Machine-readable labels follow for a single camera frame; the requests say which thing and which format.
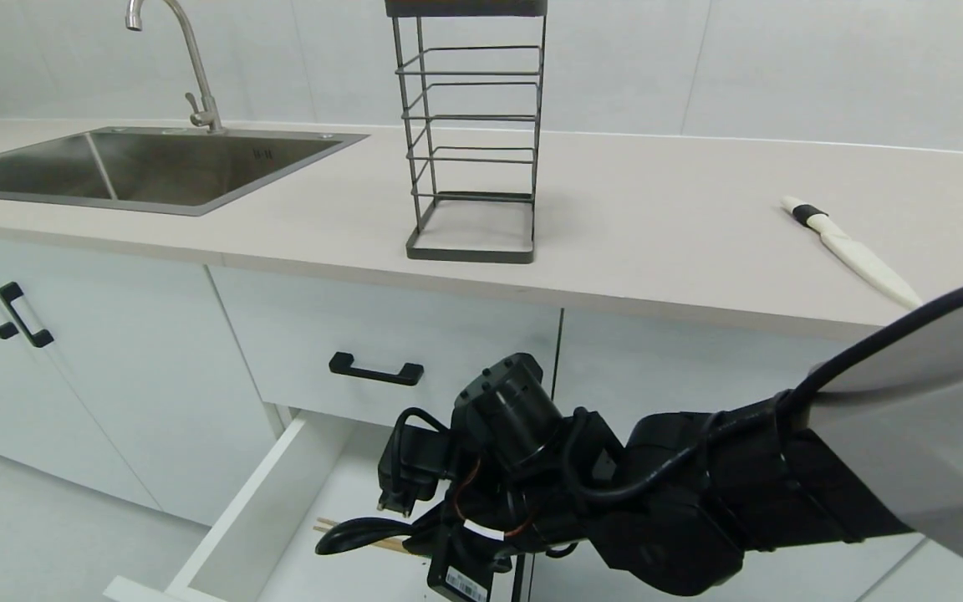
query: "metal rack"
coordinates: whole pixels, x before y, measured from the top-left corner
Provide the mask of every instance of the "metal rack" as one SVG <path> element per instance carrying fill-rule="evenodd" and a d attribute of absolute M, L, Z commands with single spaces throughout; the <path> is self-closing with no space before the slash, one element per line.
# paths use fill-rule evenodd
<path fill-rule="evenodd" d="M 411 195 L 414 198 L 414 231 L 406 241 L 406 254 L 412 259 L 446 260 L 447 262 L 531 263 L 534 259 L 535 206 L 538 199 L 538 153 L 542 123 L 543 81 L 545 81 L 545 38 L 547 33 L 546 0 L 386 0 L 386 12 L 393 17 L 396 45 L 396 75 L 400 84 L 401 118 L 406 133 L 406 159 L 411 171 Z M 536 44 L 425 46 L 423 23 L 427 17 L 450 16 L 518 16 L 542 19 L 540 39 Z M 405 58 L 405 41 L 400 20 L 412 18 L 416 29 L 417 54 Z M 441 54 L 480 54 L 492 51 L 536 51 L 536 61 L 523 69 L 427 69 L 427 59 L 436 61 Z M 418 95 L 409 94 L 417 81 Z M 532 88 L 536 103 L 528 113 L 460 113 L 435 111 L 431 93 L 441 89 Z M 521 129 L 531 125 L 530 145 L 442 145 L 435 142 L 433 125 L 451 122 L 456 125 L 478 123 L 493 129 L 502 126 Z M 450 190 L 438 186 L 440 163 L 487 165 L 520 165 L 530 171 L 528 190 L 487 191 Z M 524 250 L 486 250 L 485 248 L 426 247 L 420 242 L 425 228 L 447 202 L 521 203 L 528 220 L 527 246 Z"/>

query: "chopstick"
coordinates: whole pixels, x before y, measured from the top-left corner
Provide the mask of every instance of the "chopstick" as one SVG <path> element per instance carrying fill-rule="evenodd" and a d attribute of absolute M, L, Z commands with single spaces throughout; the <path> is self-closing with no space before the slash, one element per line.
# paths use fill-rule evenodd
<path fill-rule="evenodd" d="M 328 533 L 332 527 L 336 527 L 338 523 L 336 521 L 331 521 L 328 518 L 318 518 L 320 525 L 314 525 L 312 529 L 318 531 L 318 533 Z M 406 554 L 409 556 L 414 556 L 412 553 L 406 551 L 404 548 L 404 541 L 398 540 L 397 538 L 383 538 L 383 540 L 375 541 L 371 544 L 376 548 L 389 549 L 391 552 L 399 552 L 401 554 Z"/>

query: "white countertop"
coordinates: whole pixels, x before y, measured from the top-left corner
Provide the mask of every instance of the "white countertop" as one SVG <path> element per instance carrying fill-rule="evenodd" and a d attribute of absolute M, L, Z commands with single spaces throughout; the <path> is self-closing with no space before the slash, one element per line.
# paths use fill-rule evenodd
<path fill-rule="evenodd" d="M 105 125 L 181 123 L 0 120 L 0 152 Z M 401 127 L 234 126 L 370 137 L 203 217 L 0 201 L 0 237 L 840 339 L 902 315 L 783 213 L 780 197 L 793 195 L 921 297 L 963 285 L 963 153 L 545 134 L 538 255 L 506 266 L 406 258 Z"/>

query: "knife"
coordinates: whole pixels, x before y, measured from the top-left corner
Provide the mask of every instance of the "knife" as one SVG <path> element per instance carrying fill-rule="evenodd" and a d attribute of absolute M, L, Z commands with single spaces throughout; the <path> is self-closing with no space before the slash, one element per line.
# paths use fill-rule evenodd
<path fill-rule="evenodd" d="M 830 252 L 837 255 L 842 263 L 849 266 L 849 269 L 856 272 L 880 293 L 886 294 L 907 309 L 916 309 L 924 304 L 913 287 L 909 286 L 904 278 L 899 277 L 898 272 L 883 263 L 883 260 L 872 253 L 870 248 L 842 232 L 842 228 L 834 224 L 832 218 L 826 213 L 792 196 L 784 196 L 782 206 L 800 225 L 818 232 L 819 240 L 823 241 Z"/>

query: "stainless steel sink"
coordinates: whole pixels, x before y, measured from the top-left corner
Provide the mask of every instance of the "stainless steel sink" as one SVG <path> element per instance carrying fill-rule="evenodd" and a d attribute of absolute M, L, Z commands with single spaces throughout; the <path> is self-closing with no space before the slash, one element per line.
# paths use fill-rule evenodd
<path fill-rule="evenodd" d="M 202 216 L 365 137 L 105 127 L 0 153 L 0 198 Z"/>

